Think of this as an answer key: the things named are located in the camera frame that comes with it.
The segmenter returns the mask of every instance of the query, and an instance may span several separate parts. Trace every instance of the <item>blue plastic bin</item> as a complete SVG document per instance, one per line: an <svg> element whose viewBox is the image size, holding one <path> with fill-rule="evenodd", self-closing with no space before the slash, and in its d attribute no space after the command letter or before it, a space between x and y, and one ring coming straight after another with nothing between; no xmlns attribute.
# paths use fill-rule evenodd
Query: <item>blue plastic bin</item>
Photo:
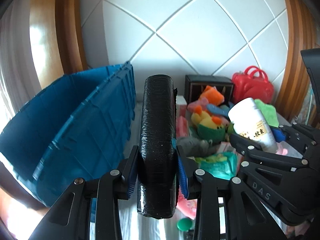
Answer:
<svg viewBox="0 0 320 240"><path fill-rule="evenodd" d="M117 167L134 107L129 62L65 75L7 124L0 152L17 178L51 206L75 178L99 178Z"/></svg>

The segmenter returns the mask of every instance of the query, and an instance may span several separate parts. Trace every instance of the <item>white bottle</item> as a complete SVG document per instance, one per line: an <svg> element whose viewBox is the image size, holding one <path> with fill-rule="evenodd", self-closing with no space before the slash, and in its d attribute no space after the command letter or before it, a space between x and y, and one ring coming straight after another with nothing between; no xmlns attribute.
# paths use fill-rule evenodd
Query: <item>white bottle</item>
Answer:
<svg viewBox="0 0 320 240"><path fill-rule="evenodd" d="M237 134L256 141L265 152L277 152L278 146L272 131L252 98L236 104L230 109L228 116Z"/></svg>

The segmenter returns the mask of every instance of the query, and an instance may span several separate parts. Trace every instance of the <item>black plastic-wrapped package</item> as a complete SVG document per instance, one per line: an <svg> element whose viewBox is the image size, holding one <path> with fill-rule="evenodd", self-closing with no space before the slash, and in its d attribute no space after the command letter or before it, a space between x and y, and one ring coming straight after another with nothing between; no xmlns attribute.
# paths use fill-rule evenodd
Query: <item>black plastic-wrapped package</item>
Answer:
<svg viewBox="0 0 320 240"><path fill-rule="evenodd" d="M138 213L170 218L176 207L177 153L173 82L166 75L146 79L144 87L140 155L138 158Z"/></svg>

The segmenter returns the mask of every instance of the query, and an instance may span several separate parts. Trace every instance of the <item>red handbag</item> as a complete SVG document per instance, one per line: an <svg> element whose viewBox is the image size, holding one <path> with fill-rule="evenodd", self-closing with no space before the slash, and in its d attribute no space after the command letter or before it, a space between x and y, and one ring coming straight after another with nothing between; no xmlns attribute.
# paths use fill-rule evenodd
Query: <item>red handbag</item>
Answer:
<svg viewBox="0 0 320 240"><path fill-rule="evenodd" d="M234 104L246 98L260 99L265 104L271 103L274 92L273 85L269 82L267 74L258 67L250 66L246 68L244 73L234 73L232 82L235 85L232 99Z"/></svg>

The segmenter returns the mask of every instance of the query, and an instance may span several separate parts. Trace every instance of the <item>black box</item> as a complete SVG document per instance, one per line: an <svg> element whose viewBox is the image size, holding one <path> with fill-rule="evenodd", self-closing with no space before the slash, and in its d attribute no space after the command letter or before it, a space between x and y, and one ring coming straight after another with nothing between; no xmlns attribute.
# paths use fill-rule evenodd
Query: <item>black box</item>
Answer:
<svg viewBox="0 0 320 240"><path fill-rule="evenodd" d="M186 75L184 98L187 104L198 100L207 85L216 87L224 96L225 102L231 100L234 85L229 78L222 76Z"/></svg>

